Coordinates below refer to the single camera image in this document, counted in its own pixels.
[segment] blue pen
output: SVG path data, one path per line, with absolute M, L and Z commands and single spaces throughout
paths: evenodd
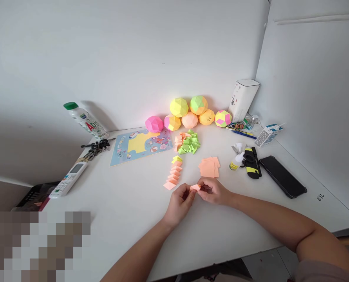
M 243 132 L 243 131 L 239 131 L 239 130 L 233 130 L 231 128 L 228 128 L 228 127 L 224 127 L 225 129 L 229 129 L 230 131 L 234 132 L 234 133 L 237 133 L 239 135 L 242 135 L 242 136 L 246 136 L 246 137 L 249 137 L 249 138 L 253 138 L 253 139 L 256 139 L 255 136 L 251 135 L 251 134 L 248 134 L 246 132 Z

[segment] remote control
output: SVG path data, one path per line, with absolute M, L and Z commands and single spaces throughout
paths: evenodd
M 68 174 L 61 180 L 57 187 L 50 193 L 49 198 L 55 199 L 63 197 L 74 185 L 75 181 L 79 178 L 82 172 L 87 167 L 88 163 L 79 162 L 76 163 L 69 171 Z

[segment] small carton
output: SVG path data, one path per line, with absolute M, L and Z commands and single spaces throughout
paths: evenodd
M 263 128 L 262 132 L 256 138 L 254 144 L 258 148 L 262 148 L 273 141 L 275 137 L 282 131 L 283 128 L 281 126 L 278 126 L 276 123 L 267 125 L 265 128 Z
M 228 108 L 232 122 L 244 120 L 259 86 L 260 83 L 255 80 L 237 80 Z

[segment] keys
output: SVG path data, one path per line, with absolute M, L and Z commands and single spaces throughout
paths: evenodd
M 96 141 L 96 143 L 91 143 L 88 145 L 81 145 L 82 148 L 91 147 L 91 149 L 88 151 L 87 154 L 85 154 L 82 159 L 84 161 L 88 162 L 91 161 L 97 156 L 99 153 L 105 152 L 106 150 L 110 151 L 110 144 L 109 142 L 115 140 L 115 138 L 112 139 L 102 139 L 100 141 Z

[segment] yellow and pink origami ball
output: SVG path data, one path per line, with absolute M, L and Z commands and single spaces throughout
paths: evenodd
M 163 130 L 164 124 L 158 116 L 151 116 L 145 122 L 146 128 L 149 132 L 158 133 Z
M 181 126 L 181 120 L 178 117 L 169 114 L 164 118 L 164 126 L 170 131 L 175 131 Z
M 215 123 L 219 127 L 226 127 L 228 124 L 230 124 L 230 121 L 230 113 L 225 110 L 220 110 L 215 115 Z

